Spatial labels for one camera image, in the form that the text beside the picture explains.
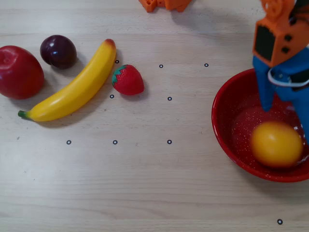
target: wood grain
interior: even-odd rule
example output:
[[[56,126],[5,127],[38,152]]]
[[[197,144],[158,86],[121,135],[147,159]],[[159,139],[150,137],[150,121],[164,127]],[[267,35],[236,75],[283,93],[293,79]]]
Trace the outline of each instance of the wood grain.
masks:
[[[251,176],[212,131],[214,96],[252,67],[254,24],[263,15],[257,0],[196,0],[181,14],[149,14],[137,0],[0,0],[0,46],[32,52],[46,79],[29,100],[0,96],[0,231],[307,231],[308,181]],[[72,69],[41,59],[40,44],[52,34],[75,43]],[[115,68],[140,70],[143,94],[121,97],[110,79],[71,116],[18,118],[68,84],[106,38],[118,48]]]

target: dark purple plum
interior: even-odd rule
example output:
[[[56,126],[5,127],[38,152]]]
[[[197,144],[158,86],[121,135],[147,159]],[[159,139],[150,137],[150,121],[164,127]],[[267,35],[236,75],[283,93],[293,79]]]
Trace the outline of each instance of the dark purple plum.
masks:
[[[71,40],[62,35],[52,35],[40,47],[43,60],[58,69],[67,69],[76,62],[76,48]]]

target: yellow banana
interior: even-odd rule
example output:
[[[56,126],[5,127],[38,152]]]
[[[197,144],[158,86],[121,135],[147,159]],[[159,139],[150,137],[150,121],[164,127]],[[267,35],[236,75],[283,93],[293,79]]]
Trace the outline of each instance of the yellow banana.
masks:
[[[105,40],[88,65],[66,87],[33,107],[19,111],[18,116],[37,122],[51,121],[67,116],[86,104],[108,78],[116,58],[113,40]]]

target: red strawberry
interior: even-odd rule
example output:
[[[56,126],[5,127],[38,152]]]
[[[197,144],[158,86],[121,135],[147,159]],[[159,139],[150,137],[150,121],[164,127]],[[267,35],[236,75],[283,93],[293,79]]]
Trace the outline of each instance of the red strawberry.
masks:
[[[144,91],[143,79],[132,65],[123,65],[114,72],[112,86],[124,95],[135,95]]]

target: red bowl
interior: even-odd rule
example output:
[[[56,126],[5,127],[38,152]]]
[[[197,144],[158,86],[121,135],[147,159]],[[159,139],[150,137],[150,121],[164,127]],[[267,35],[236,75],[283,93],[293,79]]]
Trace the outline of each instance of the red bowl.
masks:
[[[271,169],[253,156],[250,138],[253,129],[265,121],[290,124],[302,137],[303,158],[309,154],[304,132],[293,107],[275,96],[273,107],[265,112],[260,104],[254,69],[233,76],[217,93],[211,112],[212,127],[224,152],[242,169],[260,178],[276,182],[309,179],[309,159],[289,169]]]

